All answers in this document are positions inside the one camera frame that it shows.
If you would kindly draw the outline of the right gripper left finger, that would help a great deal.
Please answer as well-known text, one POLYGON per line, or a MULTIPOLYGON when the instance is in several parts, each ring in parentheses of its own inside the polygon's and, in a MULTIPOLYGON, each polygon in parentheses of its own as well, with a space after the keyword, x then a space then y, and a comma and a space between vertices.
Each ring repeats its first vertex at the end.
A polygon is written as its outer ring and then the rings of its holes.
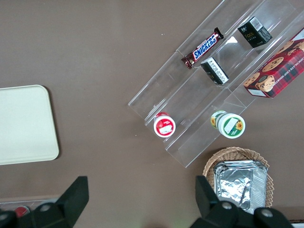
POLYGON ((0 213, 2 228, 72 228, 89 201, 88 178, 79 176, 56 202, 41 204, 18 218, 13 210, 0 213))

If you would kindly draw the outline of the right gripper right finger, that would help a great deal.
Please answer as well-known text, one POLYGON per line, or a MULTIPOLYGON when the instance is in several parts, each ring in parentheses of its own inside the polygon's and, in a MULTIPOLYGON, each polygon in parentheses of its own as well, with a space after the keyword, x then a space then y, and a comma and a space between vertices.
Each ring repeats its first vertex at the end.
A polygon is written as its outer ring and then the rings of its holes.
POLYGON ((201 217, 192 228, 292 228, 291 222, 278 210, 257 208, 253 214, 235 204, 220 201, 205 176, 196 176, 195 196, 201 217))

